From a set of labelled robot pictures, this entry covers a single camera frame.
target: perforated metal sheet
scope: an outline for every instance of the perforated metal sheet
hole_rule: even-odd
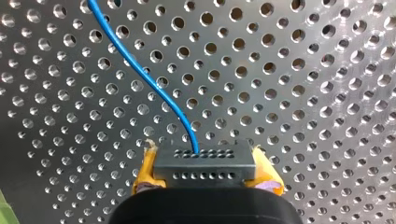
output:
[[[201,142],[265,149],[304,222],[394,223],[395,1],[98,2]],[[85,1],[0,16],[0,188],[21,223],[108,221],[181,124]]]

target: green object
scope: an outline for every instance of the green object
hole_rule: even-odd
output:
[[[0,223],[1,224],[20,224],[17,217],[12,211],[11,206],[6,202],[3,193],[0,190]]]

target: hole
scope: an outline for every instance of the hole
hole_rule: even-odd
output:
[[[303,10],[305,7],[305,0],[292,0],[291,1],[291,10],[294,12],[299,12]]]
[[[262,70],[266,75],[271,75],[275,72],[276,66],[274,63],[266,63]]]
[[[390,75],[381,75],[377,80],[377,84],[380,87],[385,87],[390,83],[391,80],[392,78]]]
[[[382,6],[381,3],[376,3],[371,8],[371,13],[373,13],[376,16],[378,16],[382,12],[383,9],[384,9],[384,7]]]
[[[186,47],[180,47],[180,48],[178,48],[178,50],[177,50],[177,57],[178,57],[180,60],[183,60],[183,59],[185,59],[185,58],[187,58],[187,57],[189,57],[189,56],[190,56],[190,51],[189,51],[188,48],[186,48]]]
[[[17,42],[14,44],[14,52],[15,53],[24,55],[24,54],[26,54],[26,51],[27,51],[27,49],[22,43]]]
[[[291,34],[291,40],[294,41],[295,43],[300,43],[301,41],[303,41],[305,38],[305,31],[303,30],[295,30],[292,34]]]
[[[220,105],[222,105],[222,103],[223,103],[223,98],[222,98],[222,96],[220,96],[220,95],[215,95],[215,96],[213,96],[213,98],[212,98],[212,104],[213,104],[214,106],[220,106]]]
[[[381,58],[387,60],[393,56],[395,49],[393,47],[385,47],[381,50]]]
[[[262,44],[263,44],[265,47],[268,48],[268,47],[270,47],[270,46],[273,46],[274,43],[275,43],[275,37],[274,37],[273,35],[268,34],[268,35],[264,35],[264,36],[262,37]]]
[[[55,15],[55,17],[57,17],[59,19],[66,18],[66,15],[67,15],[66,8],[59,4],[55,5],[55,7],[53,7],[53,15]]]
[[[48,41],[48,39],[45,38],[40,38],[38,40],[38,47],[44,51],[49,51],[51,49],[50,42]]]
[[[212,55],[212,54],[216,53],[217,50],[218,50],[218,47],[214,43],[207,43],[205,45],[205,54],[207,54],[207,55]]]
[[[282,48],[277,53],[277,56],[279,58],[286,58],[286,57],[288,57],[288,55],[289,55],[289,49],[288,48]]]
[[[205,95],[205,93],[207,93],[207,87],[206,86],[200,86],[198,88],[198,93],[201,95]]]
[[[354,127],[350,127],[348,129],[346,129],[346,137],[353,137],[358,133],[358,130]]]
[[[270,3],[264,3],[260,7],[260,13],[264,17],[269,17],[274,13],[274,7]]]
[[[232,21],[240,21],[242,20],[243,11],[239,7],[235,7],[231,9],[230,18]]]
[[[49,66],[49,75],[52,77],[59,77],[61,75],[61,69],[52,64]]]
[[[235,70],[235,75],[238,78],[246,77],[247,74],[248,74],[248,70],[244,66],[237,67],[236,70]]]
[[[194,76],[192,74],[185,74],[182,78],[184,85],[188,86],[194,81]]]
[[[210,12],[204,12],[201,15],[201,24],[203,26],[208,26],[208,25],[212,24],[212,22],[213,22],[213,16],[212,16],[212,14],[210,14]]]
[[[308,17],[308,23],[313,25],[315,23],[317,23],[319,21],[319,14],[318,13],[312,13],[311,15],[309,15]]]
[[[141,39],[137,39],[137,40],[134,42],[134,47],[135,47],[136,49],[142,49],[143,47],[145,47],[145,42],[143,42],[143,40],[141,40]]]
[[[127,38],[129,36],[129,29],[128,27],[121,25],[117,27],[116,34],[119,39]]]
[[[168,125],[166,126],[166,131],[168,131],[168,133],[170,133],[170,134],[176,133],[176,132],[177,132],[177,126],[176,126],[176,124],[173,124],[173,123],[168,124]]]
[[[73,20],[73,27],[76,30],[81,30],[83,25],[84,25],[84,23],[81,20],[77,20],[77,19]]]
[[[332,133],[329,130],[322,130],[319,133],[319,138],[323,141],[329,139],[331,136]]]
[[[94,95],[93,89],[91,87],[83,87],[81,89],[81,95],[85,98],[91,98]]]
[[[301,69],[303,69],[305,67],[305,61],[303,59],[296,59],[293,61],[292,63],[292,68],[296,71],[300,71]]]
[[[303,110],[296,110],[292,115],[294,120],[302,120],[305,117],[305,112]]]
[[[179,31],[184,28],[184,20],[181,17],[174,17],[172,19],[172,28]]]
[[[367,23],[365,21],[357,21],[353,24],[352,30],[355,34],[359,35],[363,33],[367,28]]]
[[[121,6],[122,1],[121,0],[108,0],[107,4],[110,8],[118,9]]]
[[[222,7],[225,4],[225,0],[214,0],[213,3],[216,7]]]
[[[221,58],[221,64],[223,66],[229,65],[231,62],[232,62],[232,59],[230,57],[228,57],[228,56],[224,56],[224,57]]]
[[[245,40],[243,40],[241,38],[235,39],[235,41],[233,42],[233,49],[236,51],[239,51],[244,48],[245,48]]]
[[[259,88],[261,85],[262,85],[262,81],[259,80],[259,79],[253,79],[251,81],[251,87],[254,88],[254,89]]]
[[[140,115],[147,115],[149,113],[149,107],[147,105],[139,105],[137,107],[137,113]]]
[[[317,103],[318,103],[318,98],[315,97],[315,96],[309,98],[309,99],[308,99],[308,102],[307,102],[307,104],[308,104],[309,106],[314,106],[314,105],[316,105]]]
[[[115,95],[119,92],[119,88],[116,84],[109,83],[106,85],[106,92],[109,95]]]
[[[335,27],[333,25],[326,25],[322,29],[322,35],[325,38],[330,38],[335,35]]]
[[[165,12],[166,9],[162,5],[158,5],[155,7],[155,14],[157,14],[157,16],[162,16],[163,14],[165,14]]]
[[[163,60],[163,54],[158,50],[154,50],[150,53],[150,59],[153,63],[159,63]]]
[[[350,79],[348,86],[351,90],[355,91],[361,86],[361,80],[354,77]]]
[[[324,66],[324,67],[329,67],[330,65],[332,65],[334,63],[334,56],[332,56],[331,54],[326,54],[325,56],[323,56],[323,58],[321,59],[320,63]]]
[[[361,50],[355,50],[350,55],[350,61],[353,63],[359,63],[364,59],[364,53]]]
[[[387,30],[396,28],[396,17],[387,17],[384,21],[384,27]]]
[[[250,95],[245,91],[239,93],[238,95],[238,101],[241,104],[246,103],[247,101],[249,101],[249,99],[250,99]]]
[[[134,21],[137,19],[137,12],[134,10],[129,10],[126,14],[126,17],[128,18],[128,20],[130,21]]]
[[[187,101],[187,108],[188,109],[194,109],[196,106],[198,106],[198,101],[194,98],[190,98]]]
[[[85,64],[82,62],[74,62],[73,63],[73,71],[75,71],[75,73],[79,73],[82,74],[85,72]]]
[[[276,113],[267,114],[266,121],[268,123],[275,123],[277,121],[277,114]]]
[[[325,7],[332,7],[337,0],[322,0],[322,4]]]
[[[194,62],[194,68],[196,70],[200,70],[204,67],[204,62],[202,62],[201,60],[197,60]]]
[[[253,111],[256,112],[256,113],[259,113],[263,109],[264,109],[263,105],[256,104],[256,105],[253,106]]]
[[[107,70],[111,66],[110,60],[107,58],[100,58],[98,60],[98,67],[102,70]]]
[[[18,8],[21,7],[21,2],[18,1],[18,0],[10,0],[10,1],[9,1],[9,5],[10,5],[12,8],[18,9]]]
[[[342,39],[338,42],[337,49],[344,51],[349,46],[349,41],[347,39]]]
[[[225,28],[225,27],[219,28],[218,36],[219,36],[220,38],[224,38],[224,37],[226,37],[227,35],[228,35],[228,29],[227,29],[227,28]]]
[[[385,127],[382,124],[376,124],[372,129],[373,134],[381,134],[384,131]]]
[[[259,30],[259,24],[257,22],[252,22],[247,25],[247,32],[250,34],[253,34],[258,30]]]
[[[90,31],[90,40],[92,43],[102,42],[102,33],[97,30]]]
[[[281,108],[283,110],[289,108],[289,106],[290,106],[290,102],[289,101],[282,101],[282,102],[279,103],[279,108]]]
[[[165,89],[169,84],[169,81],[166,77],[158,77],[157,78],[157,86],[161,89]]]
[[[215,126],[218,129],[223,129],[227,126],[227,121],[225,119],[216,119]]]
[[[260,53],[259,52],[251,52],[248,59],[251,62],[257,62],[260,59]]]
[[[26,17],[28,21],[33,23],[39,23],[41,21],[41,14],[35,9],[29,9]]]
[[[319,50],[319,45],[318,44],[311,44],[308,47],[308,53],[310,53],[310,54],[314,54],[314,53],[318,52],[318,50]]]
[[[305,92],[305,88],[303,86],[297,85],[297,86],[293,87],[293,90],[291,93],[295,97],[300,97],[304,94],[304,92]]]
[[[64,36],[64,45],[73,48],[77,43],[76,38],[73,35],[67,34]]]
[[[347,19],[350,16],[350,9],[348,7],[341,9],[340,16],[342,19]]]
[[[273,100],[276,98],[277,92],[274,89],[269,89],[267,91],[265,91],[264,97],[267,100]]]
[[[186,2],[186,4],[184,4],[184,9],[186,9],[186,11],[191,12],[195,10],[195,3],[192,1],[188,1]]]
[[[208,78],[209,78],[210,81],[216,82],[220,78],[220,72],[218,70],[212,70],[212,71],[209,72]]]
[[[279,142],[279,138],[276,135],[270,135],[267,138],[267,143],[269,145],[276,145]]]
[[[153,21],[146,21],[143,25],[143,31],[146,35],[152,35],[157,32],[157,25]]]
[[[357,104],[350,104],[347,109],[346,112],[350,115],[354,115],[356,113],[358,113],[358,111],[361,109],[360,106],[358,106]]]
[[[371,35],[371,36],[369,37],[369,39],[367,40],[367,43],[368,43],[368,45],[374,47],[375,45],[378,44],[379,39],[380,39],[380,38],[379,38],[379,35]]]
[[[346,67],[341,67],[337,70],[335,73],[335,77],[337,78],[343,78],[344,76],[347,75],[347,68]]]
[[[318,123],[314,120],[311,120],[306,124],[306,128],[308,128],[309,130],[314,130],[317,126]]]

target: wire insulation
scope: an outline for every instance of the wire insulation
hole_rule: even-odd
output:
[[[178,105],[173,101],[173,99],[160,87],[157,86],[157,83],[152,79],[143,67],[134,59],[132,54],[128,51],[127,48],[121,43],[119,38],[116,36],[114,31],[108,25],[105,17],[103,16],[102,10],[99,8],[96,0],[88,0],[89,7],[95,16],[96,20],[105,31],[108,39],[113,43],[114,47],[119,51],[122,57],[132,66],[132,68],[136,71],[136,73],[141,76],[152,89],[154,89],[162,98],[163,100],[168,103],[168,105],[173,109],[173,111],[177,114],[180,118],[181,123],[183,124],[184,128],[186,129],[190,140],[191,146],[194,153],[199,153],[199,146],[198,141],[195,136],[194,131],[191,129],[190,122],[187,117],[184,115],[183,111],[178,107]]]

